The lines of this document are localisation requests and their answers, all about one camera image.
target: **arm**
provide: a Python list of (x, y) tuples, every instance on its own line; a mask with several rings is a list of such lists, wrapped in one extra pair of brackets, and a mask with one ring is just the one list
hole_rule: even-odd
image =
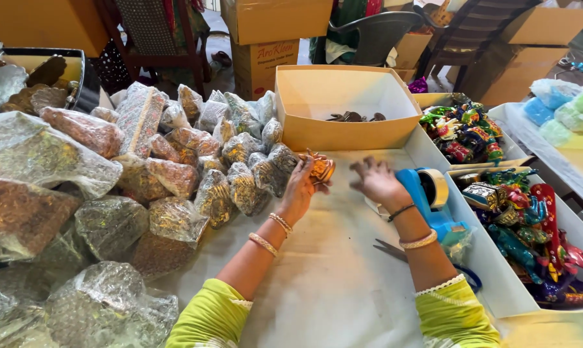
[[(311, 157), (306, 164), (298, 163), (276, 212), (292, 228), (309, 209), (312, 195), (316, 191), (327, 194), (327, 186), (331, 185), (313, 185), (309, 178), (313, 166)], [(272, 218), (268, 218), (256, 234), (277, 250), (287, 238), (283, 227)], [(273, 260), (274, 256), (267, 249), (247, 240), (216, 278), (205, 281), (192, 298), (173, 326), (166, 347), (186, 348), (207, 343), (216, 347), (236, 347), (255, 291)]]
[[(360, 180), (352, 188), (380, 203), (390, 214), (411, 204), (410, 194), (395, 178), (386, 162), (372, 157), (354, 163), (351, 169)], [(407, 209), (394, 219), (403, 242), (417, 241), (431, 231), (416, 208)], [(438, 242), (406, 249), (411, 277), (416, 288), (416, 309), (420, 329), (430, 346), (461, 348), (499, 347), (499, 334), (491, 326), (484, 308), (462, 275), (458, 275)]]

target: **black bracelet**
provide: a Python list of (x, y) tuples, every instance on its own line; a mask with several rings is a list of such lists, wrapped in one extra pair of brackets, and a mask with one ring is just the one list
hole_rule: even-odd
[(392, 220), (394, 220), (394, 219), (395, 219), (395, 218), (396, 218), (396, 217), (397, 217), (399, 214), (401, 214), (401, 213), (402, 213), (402, 212), (404, 212), (405, 210), (408, 210), (408, 209), (410, 209), (410, 208), (413, 208), (413, 207), (415, 207), (415, 206), (416, 206), (416, 204), (415, 204), (415, 203), (412, 203), (412, 204), (410, 204), (409, 206), (405, 206), (405, 207), (403, 207), (403, 208), (401, 208), (401, 209), (399, 209), (399, 210), (395, 211), (395, 214), (392, 214), (392, 215), (391, 215), (391, 216), (388, 218), (388, 222), (392, 222)]

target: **packing tape roll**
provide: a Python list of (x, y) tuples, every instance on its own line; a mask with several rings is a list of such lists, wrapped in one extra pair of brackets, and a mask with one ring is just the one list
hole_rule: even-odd
[(448, 183), (446, 183), (446, 178), (439, 170), (435, 169), (421, 169), (418, 174), (424, 173), (433, 182), (433, 187), (435, 188), (435, 197), (433, 201), (429, 202), (429, 207), (431, 209), (439, 209), (446, 205), (448, 201)]

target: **lace trim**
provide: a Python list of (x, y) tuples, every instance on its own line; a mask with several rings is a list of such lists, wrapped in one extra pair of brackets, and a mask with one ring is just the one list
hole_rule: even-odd
[(251, 301), (245, 301), (245, 300), (231, 300), (232, 304), (237, 304), (237, 305), (241, 305), (242, 307), (250, 310), (252, 308), (252, 302)]
[(414, 297), (418, 297), (420, 295), (424, 295), (424, 294), (428, 294), (429, 292), (434, 292), (434, 291), (438, 291), (440, 289), (443, 289), (445, 287), (449, 287), (453, 284), (456, 284), (458, 282), (464, 281), (465, 280), (465, 276), (463, 274), (459, 274), (457, 277), (454, 277), (453, 279), (451, 279), (450, 281), (444, 282), (438, 286), (432, 287), (431, 289), (426, 289), (420, 292), (417, 292), (414, 294)]

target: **woman's right hand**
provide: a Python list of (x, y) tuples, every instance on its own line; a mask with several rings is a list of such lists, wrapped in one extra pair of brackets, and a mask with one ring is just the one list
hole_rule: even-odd
[(355, 170), (360, 176), (359, 180), (349, 186), (363, 193), (371, 201), (383, 205), (389, 213), (394, 214), (413, 202), (386, 162), (376, 162), (373, 156), (369, 156), (362, 162), (352, 164), (349, 169)]

